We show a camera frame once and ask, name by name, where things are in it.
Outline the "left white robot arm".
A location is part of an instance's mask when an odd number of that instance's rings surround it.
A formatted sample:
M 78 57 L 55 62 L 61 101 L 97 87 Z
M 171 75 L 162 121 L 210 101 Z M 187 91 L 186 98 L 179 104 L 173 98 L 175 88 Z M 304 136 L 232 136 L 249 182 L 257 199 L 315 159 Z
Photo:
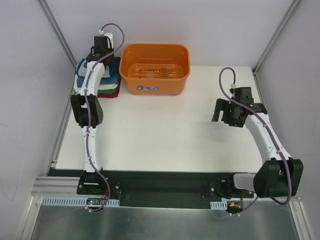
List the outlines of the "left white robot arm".
M 98 90 L 113 51 L 113 35 L 100 30 L 85 59 L 87 67 L 82 86 L 77 94 L 70 97 L 74 119 L 81 129 L 84 142 L 84 168 L 78 182 L 78 194 L 110 195 L 98 151 L 99 127 L 104 118 Z

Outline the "navy blue t-shirt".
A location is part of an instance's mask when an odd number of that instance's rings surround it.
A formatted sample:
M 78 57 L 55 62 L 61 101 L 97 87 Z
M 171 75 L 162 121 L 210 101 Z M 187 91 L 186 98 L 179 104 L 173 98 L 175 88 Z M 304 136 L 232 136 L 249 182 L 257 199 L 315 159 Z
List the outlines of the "navy blue t-shirt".
M 116 73 L 118 73 L 120 61 L 121 61 L 120 57 L 114 57 L 110 65 L 106 67 L 102 77 L 112 78 Z M 86 59 L 83 58 L 76 66 L 75 75 L 80 77 L 85 77 L 86 73 L 87 73 L 87 62 L 86 62 Z

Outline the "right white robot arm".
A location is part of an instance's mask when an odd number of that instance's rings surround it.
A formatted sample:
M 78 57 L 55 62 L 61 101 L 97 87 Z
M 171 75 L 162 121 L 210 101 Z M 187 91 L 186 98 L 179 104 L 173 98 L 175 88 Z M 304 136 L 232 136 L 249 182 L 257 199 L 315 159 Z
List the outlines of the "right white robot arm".
M 304 165 L 294 159 L 280 143 L 272 128 L 268 111 L 255 103 L 250 87 L 232 87 L 232 97 L 216 100 L 212 122 L 223 121 L 230 127 L 246 127 L 258 147 L 262 166 L 256 173 L 236 173 L 225 184 L 225 192 L 237 197 L 243 190 L 260 198 L 293 197 L 297 194 Z

